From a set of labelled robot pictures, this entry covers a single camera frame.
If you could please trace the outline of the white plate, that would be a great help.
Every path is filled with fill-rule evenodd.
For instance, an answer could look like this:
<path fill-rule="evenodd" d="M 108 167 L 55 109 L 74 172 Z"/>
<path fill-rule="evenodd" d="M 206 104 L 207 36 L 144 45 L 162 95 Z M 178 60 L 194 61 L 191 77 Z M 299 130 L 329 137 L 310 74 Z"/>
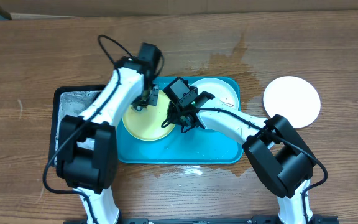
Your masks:
<path fill-rule="evenodd" d="M 317 119 L 321 99 L 315 87 L 306 80 L 284 76 L 267 85 L 263 105 L 271 118 L 278 114 L 286 118 L 294 128 L 304 128 Z"/>
<path fill-rule="evenodd" d="M 228 77 L 202 78 L 193 83 L 198 93 L 206 91 L 219 98 L 224 104 L 235 110 L 241 109 L 240 88 L 237 82 Z"/>

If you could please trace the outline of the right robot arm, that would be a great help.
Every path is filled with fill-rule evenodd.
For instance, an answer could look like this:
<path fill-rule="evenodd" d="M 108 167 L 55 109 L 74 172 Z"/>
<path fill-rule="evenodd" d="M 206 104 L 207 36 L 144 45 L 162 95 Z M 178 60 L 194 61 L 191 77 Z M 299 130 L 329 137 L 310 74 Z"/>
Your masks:
<path fill-rule="evenodd" d="M 216 80 L 201 88 L 176 78 L 164 88 L 170 103 L 163 127 L 217 131 L 242 146 L 259 180 L 278 198 L 282 223 L 311 223 L 307 199 L 316 159 L 300 135 L 280 115 L 258 118 L 239 111 L 236 93 Z"/>

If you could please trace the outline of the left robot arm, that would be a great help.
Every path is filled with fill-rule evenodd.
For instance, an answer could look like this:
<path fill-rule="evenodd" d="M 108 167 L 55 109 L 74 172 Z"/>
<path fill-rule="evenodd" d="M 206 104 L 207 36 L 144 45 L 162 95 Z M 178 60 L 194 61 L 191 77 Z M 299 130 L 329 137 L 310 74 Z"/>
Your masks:
<path fill-rule="evenodd" d="M 103 91 L 78 116 L 60 121 L 58 148 L 53 155 L 57 175 L 83 201 L 87 223 L 117 223 L 119 209 L 111 184 L 117 170 L 116 128 L 126 110 L 155 106 L 153 83 L 163 62 L 160 49 L 143 43 L 138 56 L 123 57 Z"/>

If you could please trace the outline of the yellow-green plate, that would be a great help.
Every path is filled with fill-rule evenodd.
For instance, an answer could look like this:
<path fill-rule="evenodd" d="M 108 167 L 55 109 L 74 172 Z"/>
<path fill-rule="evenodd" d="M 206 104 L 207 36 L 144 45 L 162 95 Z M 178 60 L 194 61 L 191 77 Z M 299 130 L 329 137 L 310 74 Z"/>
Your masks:
<path fill-rule="evenodd" d="M 169 98 L 160 90 L 156 106 L 148 106 L 141 111 L 136 111 L 130 106 L 122 119 L 124 127 L 132 136 L 142 141 L 156 141 L 164 138 L 175 127 L 174 124 L 169 124 L 165 128 L 161 127 L 167 118 L 169 103 Z"/>

